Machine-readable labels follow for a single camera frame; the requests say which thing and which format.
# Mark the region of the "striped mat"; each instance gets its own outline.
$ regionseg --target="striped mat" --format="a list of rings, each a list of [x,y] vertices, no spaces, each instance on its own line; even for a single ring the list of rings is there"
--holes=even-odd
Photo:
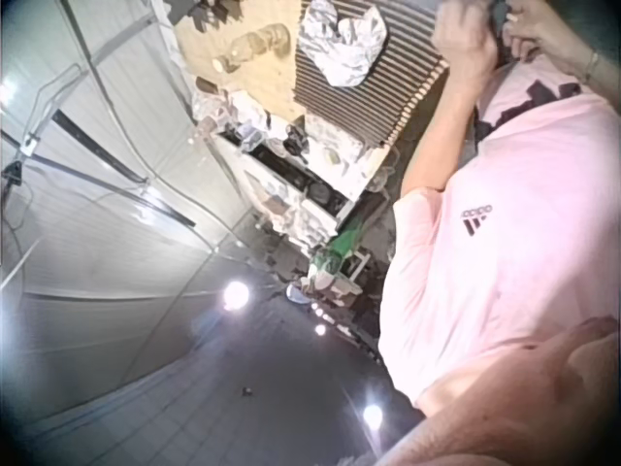
[[[359,17],[376,5],[388,28],[384,49],[355,87],[332,87],[296,50],[294,100],[370,147],[394,144],[412,110],[446,68],[431,44],[433,0],[333,0],[339,19]],[[302,16],[311,0],[302,0]]]

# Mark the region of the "black logo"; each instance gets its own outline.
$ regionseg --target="black logo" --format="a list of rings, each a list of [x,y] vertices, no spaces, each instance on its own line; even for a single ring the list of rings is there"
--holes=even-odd
[[[481,227],[483,221],[487,219],[487,216],[492,211],[492,206],[484,206],[479,207],[478,209],[470,209],[469,211],[462,212],[462,220],[464,221],[464,225],[466,225],[466,229],[468,230],[468,234],[470,236],[474,236],[476,230]]]

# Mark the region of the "aluminum foil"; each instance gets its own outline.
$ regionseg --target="aluminum foil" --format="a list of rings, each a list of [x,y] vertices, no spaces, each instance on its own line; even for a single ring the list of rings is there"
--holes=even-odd
[[[362,17],[338,21],[332,0],[313,0],[300,24],[298,45],[332,86],[364,81],[386,39],[377,7]]]

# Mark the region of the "wrist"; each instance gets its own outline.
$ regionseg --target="wrist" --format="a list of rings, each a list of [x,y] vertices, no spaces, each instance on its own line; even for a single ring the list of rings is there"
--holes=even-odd
[[[489,83],[489,78],[464,79],[459,74],[449,75],[444,86],[444,93],[459,98],[460,101],[476,103]]]
[[[579,81],[585,80],[594,53],[593,49],[581,41],[573,48],[572,57],[568,60],[571,66],[570,73]]]

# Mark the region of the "pink t-shirt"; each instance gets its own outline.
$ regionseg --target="pink t-shirt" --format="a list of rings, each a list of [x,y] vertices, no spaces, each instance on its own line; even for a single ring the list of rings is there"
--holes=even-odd
[[[529,100],[536,79],[570,82],[544,58],[518,65],[482,119]],[[619,310],[619,119],[583,87],[502,125],[444,193],[394,206],[397,249],[379,350],[416,405],[441,377],[491,351],[540,342]]]

